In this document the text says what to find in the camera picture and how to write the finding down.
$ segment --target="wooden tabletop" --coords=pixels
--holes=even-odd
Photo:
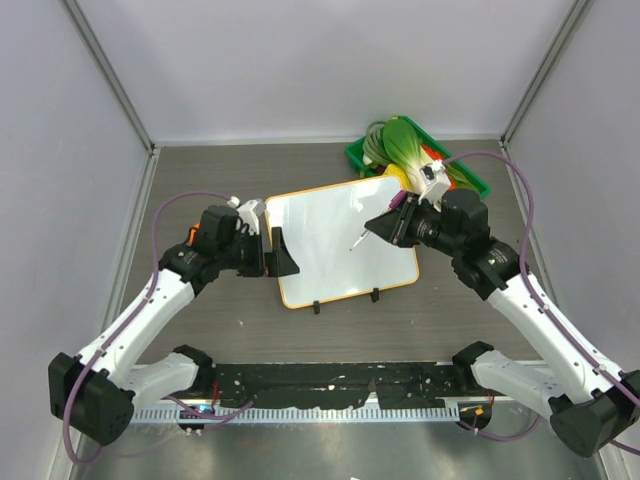
[[[444,143],[454,153],[499,151],[496,141]],[[524,225],[505,167],[485,158],[465,163],[492,189],[485,202],[493,235],[517,247]],[[125,302],[150,275],[149,220],[166,198],[208,190],[266,199],[355,178],[344,144],[163,148]],[[197,197],[170,206],[160,222],[160,252],[181,242],[210,203]],[[448,258],[418,248],[418,259],[420,279],[415,284],[384,291],[375,304],[367,295],[324,304],[320,315],[307,308],[287,309],[275,279],[223,272],[164,328],[141,362],[157,361],[185,343],[219,363],[444,361],[476,340],[514,359],[538,358],[515,327],[457,280]]]

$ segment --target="pen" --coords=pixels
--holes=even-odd
[[[407,192],[404,190],[400,190],[398,193],[395,194],[395,196],[389,202],[389,207],[387,207],[387,209],[384,212],[382,212],[380,215],[384,215],[385,213],[390,212],[391,210],[396,208],[398,205],[402,203],[402,201],[406,196],[407,196]],[[360,236],[358,237],[356,242],[353,244],[353,246],[349,249],[349,251],[352,251],[354,248],[360,245],[362,241],[369,236],[370,233],[371,232],[365,228],[365,230],[360,234]]]

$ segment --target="green basket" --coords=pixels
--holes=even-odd
[[[418,134],[418,137],[420,137],[420,140],[422,140],[422,143],[425,144],[427,147],[437,152],[440,152],[445,158],[449,158],[451,156],[451,152],[449,152],[449,150],[447,150],[438,142],[436,142],[433,138],[431,138],[431,136],[427,132],[422,130],[409,117],[400,117],[400,118],[402,118],[403,120],[406,120],[411,124],[411,126],[415,129],[416,133]],[[347,157],[349,158],[349,163],[351,164],[353,169],[358,173],[360,173],[362,169],[364,169],[364,163],[362,163],[362,155],[364,154],[362,150],[363,144],[364,144],[364,137],[362,137],[360,140],[357,140],[347,145],[347,147],[344,149],[344,153],[346,153]],[[450,167],[462,173],[467,178],[467,180],[469,180],[469,182],[474,187],[476,187],[476,189],[478,190],[478,193],[480,194],[480,198],[486,197],[491,192],[489,185],[487,185],[481,178],[479,178],[475,173],[473,173],[473,171],[469,167],[467,167],[464,163],[453,162],[450,165]],[[376,173],[371,170],[367,170],[364,174],[365,177],[374,177],[375,175]]]

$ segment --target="white wall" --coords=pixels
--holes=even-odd
[[[144,152],[59,2],[0,2],[0,45],[0,477],[43,480],[47,367],[102,320]]]
[[[640,2],[596,1],[517,132],[536,235],[569,317],[640,369]],[[632,429],[640,448],[640,427]]]
[[[81,0],[154,140],[502,134],[573,0]]]

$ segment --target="floor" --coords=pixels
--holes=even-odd
[[[501,435],[522,432],[531,412],[499,403],[488,427]],[[234,425],[202,437],[171,438],[178,427],[137,426],[102,457],[76,469],[77,480],[189,478],[282,480],[414,480],[497,478],[599,480],[598,457],[579,458],[543,423],[517,442],[476,437],[454,423]],[[95,451],[87,445],[82,457]],[[136,454],[118,458],[117,454]]]
[[[499,151],[496,141],[444,142],[452,152]],[[492,159],[465,160],[491,187],[486,199],[493,234],[516,246],[523,231],[509,175]],[[186,190],[234,194],[241,199],[340,183],[357,178],[344,144],[249,145],[162,149],[125,301],[140,291],[151,269],[149,219],[166,198]],[[160,251],[183,241],[209,204],[188,198],[166,211]],[[455,277],[449,260],[418,249],[417,283],[311,309],[288,310],[274,279],[243,279],[225,272],[158,335],[142,357],[159,360],[189,344],[221,363],[441,361],[476,340],[516,359],[537,358],[520,333]]]

